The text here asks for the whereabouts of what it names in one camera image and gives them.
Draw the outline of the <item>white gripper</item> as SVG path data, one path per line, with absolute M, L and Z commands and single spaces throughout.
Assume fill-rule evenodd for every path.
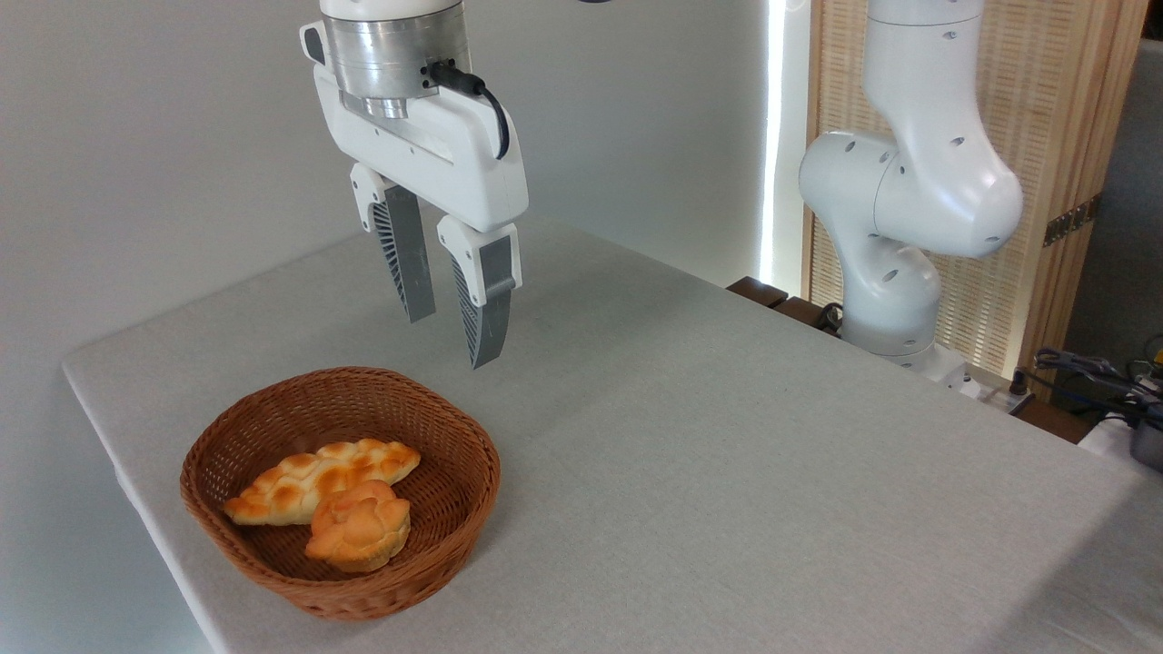
M 420 197 L 449 214 L 437 223 L 437 234 L 452 260 L 471 365 L 478 369 L 498 358 L 511 324 L 512 291 L 522 285 L 518 232 L 511 222 L 529 207 L 516 131 L 511 129 L 508 150 L 498 159 L 492 105 L 448 87 L 406 100 L 404 118 L 369 115 L 361 100 L 341 92 L 327 65 L 331 51 L 324 45 L 324 24 L 304 24 L 300 41 L 314 65 L 331 138 L 358 162 L 350 182 L 361 225 L 378 237 L 411 324 L 436 311 Z

